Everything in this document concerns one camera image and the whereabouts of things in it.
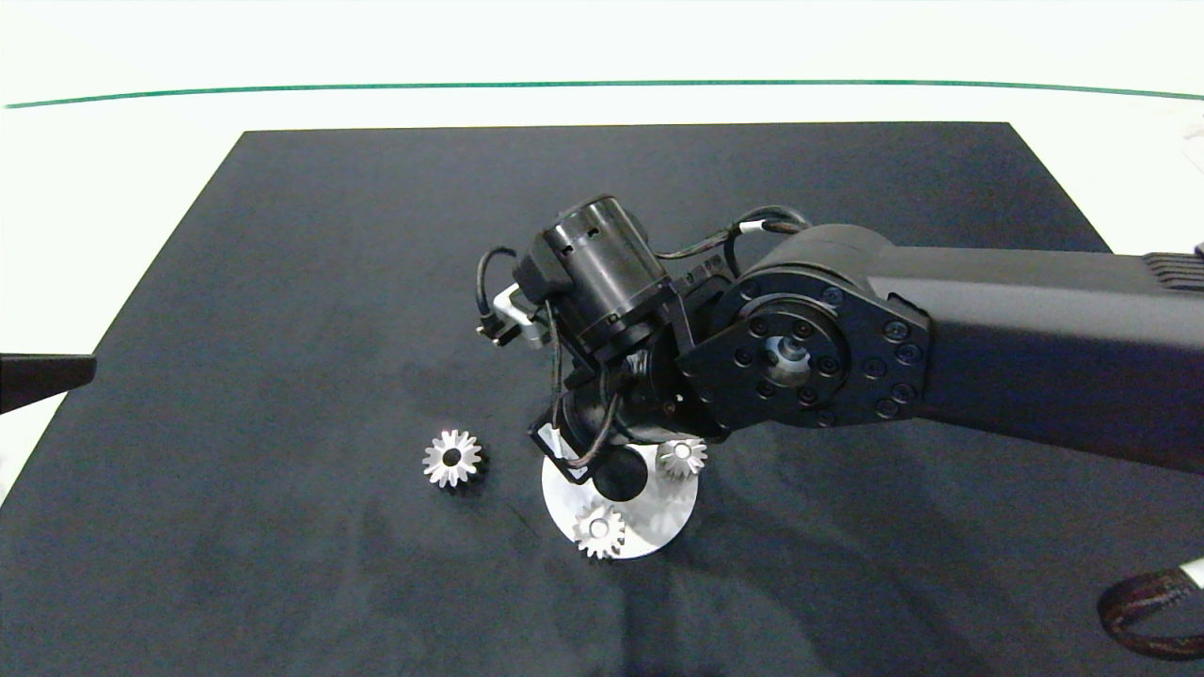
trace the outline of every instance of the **wire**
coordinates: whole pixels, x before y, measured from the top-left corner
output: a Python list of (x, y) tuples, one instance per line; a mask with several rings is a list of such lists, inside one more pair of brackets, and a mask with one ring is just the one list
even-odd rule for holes
[(560, 395), (562, 383), (560, 361), (560, 330), (556, 328), (556, 313), (551, 311), (551, 301), (544, 300), (548, 311), (548, 330), (551, 334), (551, 429), (560, 430)]
[(480, 317), (491, 314), (494, 311), (489, 307), (489, 299), (485, 298), (485, 269), (489, 267), (489, 259), (492, 259), (497, 254), (504, 254), (507, 257), (518, 258), (514, 249), (509, 247), (494, 247), (492, 249), (484, 253), (480, 260), (477, 261), (477, 311), (480, 312)]
[(594, 443), (590, 445), (590, 449), (585, 452), (585, 455), (576, 460), (569, 460), (568, 467), (585, 467), (602, 451), (602, 443), (606, 442), (606, 438), (610, 435), (610, 426), (614, 425), (614, 414), (619, 411), (620, 396), (622, 396), (622, 390), (615, 389), (614, 395), (610, 395), (610, 404), (606, 407), (606, 416), (602, 417), (602, 425), (598, 426), (598, 434), (594, 437)]
[(739, 277), (739, 264), (736, 260), (736, 239), (744, 234), (742, 224), (755, 220), (761, 222), (761, 230), (767, 232), (778, 232), (781, 235), (793, 235), (796, 232), (801, 232), (804, 228), (811, 226), (811, 222), (795, 207), (786, 205), (763, 205), (755, 210), (744, 212), (727, 228), (712, 232), (684, 249), (663, 253), (654, 252), (653, 254), (657, 259), (675, 260), (694, 257), (714, 249), (715, 247), (722, 247), (724, 259), (727, 261), (727, 267), (732, 270), (732, 273), (736, 277)]

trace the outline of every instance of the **black table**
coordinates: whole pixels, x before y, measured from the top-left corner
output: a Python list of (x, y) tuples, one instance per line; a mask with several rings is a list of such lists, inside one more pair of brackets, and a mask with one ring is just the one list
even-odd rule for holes
[[(783, 202), (1106, 251), (1005, 124), (249, 133), (4, 505), (5, 673), (1198, 673), (1094, 601), (1200, 554), (1200, 478), (932, 422), (738, 432), (673, 543), (583, 560), (524, 434), (549, 355), (479, 338), (471, 278), (601, 192), (666, 249)], [(443, 428), (479, 495), (426, 484)]]

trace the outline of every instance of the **spur gear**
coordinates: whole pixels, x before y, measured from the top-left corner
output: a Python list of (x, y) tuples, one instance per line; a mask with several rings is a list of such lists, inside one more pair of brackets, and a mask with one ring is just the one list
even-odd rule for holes
[(468, 431), (444, 430), (426, 447), (423, 475), (430, 475), (431, 484), (438, 484), (439, 489), (454, 489), (477, 479), (483, 460), (480, 446)]
[(707, 445), (702, 440), (673, 440), (656, 447), (656, 465), (669, 477), (698, 475), (706, 461)]
[(586, 557), (610, 559), (619, 554), (626, 542), (627, 524), (613, 507), (601, 504), (588, 511), (573, 526), (577, 549)]

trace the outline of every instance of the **white circular plate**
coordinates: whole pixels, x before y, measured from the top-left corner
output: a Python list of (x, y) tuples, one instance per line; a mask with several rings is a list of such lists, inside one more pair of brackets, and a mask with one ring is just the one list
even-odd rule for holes
[(573, 484), (556, 470), (549, 459), (543, 459), (543, 500), (556, 528), (573, 541), (573, 525), (591, 507), (604, 504), (614, 507), (627, 524), (626, 540), (615, 559), (643, 557), (665, 547), (677, 536), (694, 512), (698, 498), (698, 476), (684, 479), (668, 477), (656, 467), (656, 445), (628, 445), (648, 466), (648, 484), (638, 496), (616, 502), (607, 499), (590, 479)]

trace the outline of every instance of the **cable connector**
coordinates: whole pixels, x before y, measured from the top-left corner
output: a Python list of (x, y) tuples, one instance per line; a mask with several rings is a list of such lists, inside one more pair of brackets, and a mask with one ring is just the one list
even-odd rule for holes
[(502, 319), (492, 311), (480, 316), (480, 325), (477, 328), (477, 334), (489, 338), (498, 347), (513, 341), (521, 331), (523, 328), (517, 322)]

